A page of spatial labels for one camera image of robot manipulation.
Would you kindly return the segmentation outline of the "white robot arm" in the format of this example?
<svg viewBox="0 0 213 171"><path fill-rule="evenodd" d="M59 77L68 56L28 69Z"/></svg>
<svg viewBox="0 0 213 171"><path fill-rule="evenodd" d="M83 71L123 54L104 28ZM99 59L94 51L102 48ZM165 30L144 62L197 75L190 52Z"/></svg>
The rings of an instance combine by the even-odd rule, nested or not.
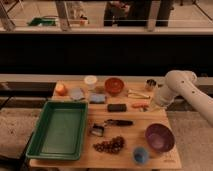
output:
<svg viewBox="0 0 213 171"><path fill-rule="evenodd" d="M163 86L155 90L150 109L166 108L177 96L182 96L213 127L213 98L199 90L196 81L197 76L192 71L169 71Z"/></svg>

